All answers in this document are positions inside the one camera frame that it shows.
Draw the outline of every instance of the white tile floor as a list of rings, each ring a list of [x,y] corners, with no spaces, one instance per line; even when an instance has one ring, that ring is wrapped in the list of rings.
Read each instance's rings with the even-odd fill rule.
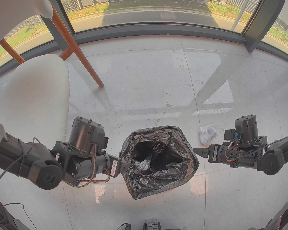
[[[268,142],[288,135],[288,62],[278,57],[181,36],[127,37],[80,47],[105,86],[97,86],[74,54],[68,58],[67,138],[80,115],[104,126],[107,152],[116,156],[132,131],[162,125],[180,127],[192,147],[201,147],[199,127],[212,123],[218,131],[212,143],[221,144],[224,130],[247,114],[256,114],[259,135],[267,135]],[[0,76],[0,95],[12,72]],[[199,169],[188,183],[141,200],[131,198],[122,176],[83,189],[61,185],[56,192],[17,178],[23,196],[13,191],[16,177],[7,175],[0,200],[24,203],[38,229],[73,230],[116,229],[124,222],[136,230],[151,217],[163,229],[261,228],[288,202],[288,165],[267,176],[198,159]],[[29,202],[35,197],[40,200],[34,210]],[[33,229],[19,207],[9,210]]]

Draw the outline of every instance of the window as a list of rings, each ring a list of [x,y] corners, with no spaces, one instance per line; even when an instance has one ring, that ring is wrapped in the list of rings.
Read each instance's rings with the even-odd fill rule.
[[[262,41],[288,54],[288,1]]]
[[[4,39],[18,54],[22,54],[54,38],[40,15],[36,15],[15,26]],[[0,67],[11,59],[12,56],[0,46]]]
[[[231,30],[245,0],[61,0],[75,32],[141,22],[176,22]],[[241,33],[259,0],[249,0]]]

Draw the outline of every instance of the black wheel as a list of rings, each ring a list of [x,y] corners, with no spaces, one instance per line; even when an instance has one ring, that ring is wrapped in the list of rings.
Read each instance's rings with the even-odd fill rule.
[[[160,222],[157,222],[157,219],[148,219],[147,223],[144,223],[143,230],[161,230]]]

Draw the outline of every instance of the crumpled plastic bag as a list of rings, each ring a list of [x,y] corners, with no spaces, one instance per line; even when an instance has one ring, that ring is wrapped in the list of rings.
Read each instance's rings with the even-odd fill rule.
[[[119,157],[131,162],[122,175],[135,200],[185,184],[199,166],[182,130],[175,126],[132,132],[123,143]]]
[[[200,142],[203,145],[207,145],[211,139],[214,139],[217,136],[217,131],[213,124],[209,124],[207,126],[201,126],[199,129],[199,134]]]

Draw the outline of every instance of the black trash bag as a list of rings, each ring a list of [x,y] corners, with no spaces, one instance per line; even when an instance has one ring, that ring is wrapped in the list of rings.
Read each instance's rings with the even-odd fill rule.
[[[123,143],[119,157],[131,162],[122,175],[135,200],[185,184],[199,166],[182,130],[175,126],[134,131]]]

